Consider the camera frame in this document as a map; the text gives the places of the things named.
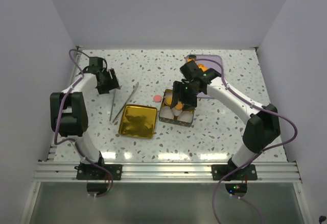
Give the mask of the green cookie tin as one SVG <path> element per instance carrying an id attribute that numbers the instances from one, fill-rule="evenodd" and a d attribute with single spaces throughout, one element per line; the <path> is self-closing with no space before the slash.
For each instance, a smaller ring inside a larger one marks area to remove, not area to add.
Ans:
<path id="1" fill-rule="evenodd" d="M 167 105 L 164 104 L 164 95 L 167 92 L 171 92 L 172 93 L 172 90 L 171 89 L 166 89 L 164 91 L 164 94 L 163 94 L 163 97 L 162 97 L 162 101 L 161 101 L 161 105 L 160 105 L 160 109 L 162 107 L 164 107 L 164 106 L 167 106 Z M 195 114 L 195 110 L 185 110 L 185 111 L 190 111 L 190 112 L 193 112 L 193 114 Z M 166 119 L 166 118 L 160 117 L 159 113 L 158 113 L 159 121 L 161 121 L 161 122 L 170 123 L 170 124 L 173 124 L 173 125 L 178 125 L 178 126 L 183 126 L 183 127 L 191 127 L 192 126 L 193 121 L 191 123 L 181 122 L 181 121 L 178 121 L 177 120 L 177 116 L 174 116 L 174 119 Z"/>

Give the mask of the pink round cookie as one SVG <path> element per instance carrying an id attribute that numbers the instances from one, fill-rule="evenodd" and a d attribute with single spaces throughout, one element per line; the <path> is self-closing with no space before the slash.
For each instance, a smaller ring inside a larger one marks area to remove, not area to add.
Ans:
<path id="1" fill-rule="evenodd" d="M 161 100 L 162 100 L 162 97 L 161 97 L 160 95 L 155 95 L 155 96 L 153 97 L 153 101 L 156 102 L 156 103 L 161 102 Z"/>

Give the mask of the orange star cookie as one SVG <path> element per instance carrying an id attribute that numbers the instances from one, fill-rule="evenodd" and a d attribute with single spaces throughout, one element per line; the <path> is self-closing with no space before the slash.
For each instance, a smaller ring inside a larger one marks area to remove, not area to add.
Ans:
<path id="1" fill-rule="evenodd" d="M 202 71 L 207 71 L 207 68 L 206 68 L 204 65 L 202 65 L 202 64 L 198 65 L 198 67 L 199 67 Z"/>

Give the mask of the gold tin lid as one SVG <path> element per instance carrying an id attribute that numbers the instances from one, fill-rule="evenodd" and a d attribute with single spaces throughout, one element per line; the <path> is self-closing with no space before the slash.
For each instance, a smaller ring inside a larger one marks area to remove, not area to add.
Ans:
<path id="1" fill-rule="evenodd" d="M 118 133 L 138 139 L 152 139 L 157 112 L 155 107 L 127 104 L 122 113 Z"/>

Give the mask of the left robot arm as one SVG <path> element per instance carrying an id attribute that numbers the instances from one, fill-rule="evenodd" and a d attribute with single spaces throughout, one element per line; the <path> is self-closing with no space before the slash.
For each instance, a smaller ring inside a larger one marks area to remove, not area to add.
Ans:
<path id="1" fill-rule="evenodd" d="M 81 163 L 90 164 L 88 173 L 94 179 L 106 174 L 106 166 L 100 151 L 93 144 L 88 129 L 85 98 L 90 92 L 106 95 L 120 89 L 114 69 L 101 57 L 89 57 L 89 65 L 80 69 L 75 81 L 61 92 L 50 95 L 51 127 L 54 145 L 72 143 L 80 156 Z"/>

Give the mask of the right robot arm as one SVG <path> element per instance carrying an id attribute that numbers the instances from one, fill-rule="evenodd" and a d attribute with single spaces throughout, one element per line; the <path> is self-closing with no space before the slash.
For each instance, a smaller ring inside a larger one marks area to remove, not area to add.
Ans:
<path id="1" fill-rule="evenodd" d="M 233 90 L 223 70 L 204 71 L 195 61 L 190 61 L 181 66 L 180 72 L 183 79 L 173 83 L 172 106 L 181 102 L 184 109 L 195 109 L 197 95 L 204 93 L 220 101 L 244 123 L 243 143 L 227 163 L 228 175 L 240 179 L 254 157 L 280 136 L 277 108 L 251 101 L 240 91 Z"/>

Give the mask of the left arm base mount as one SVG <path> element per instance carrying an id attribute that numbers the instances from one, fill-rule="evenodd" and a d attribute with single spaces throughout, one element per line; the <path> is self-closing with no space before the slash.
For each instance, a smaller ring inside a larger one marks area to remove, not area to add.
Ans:
<path id="1" fill-rule="evenodd" d="M 121 164 L 105 164 L 103 169 L 92 166 L 91 164 L 79 164 L 74 169 L 77 171 L 77 180 L 104 180 L 108 179 L 108 173 L 111 173 L 111 180 L 119 181 L 123 172 L 123 166 Z"/>

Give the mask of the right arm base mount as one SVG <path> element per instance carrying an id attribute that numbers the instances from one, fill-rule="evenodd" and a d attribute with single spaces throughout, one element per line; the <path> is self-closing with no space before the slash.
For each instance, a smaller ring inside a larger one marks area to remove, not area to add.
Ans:
<path id="1" fill-rule="evenodd" d="M 224 181 L 256 181 L 258 179 L 256 167 L 253 164 L 238 170 L 227 164 L 213 164 L 211 165 L 211 173 L 214 181 L 219 181 L 222 178 Z"/>

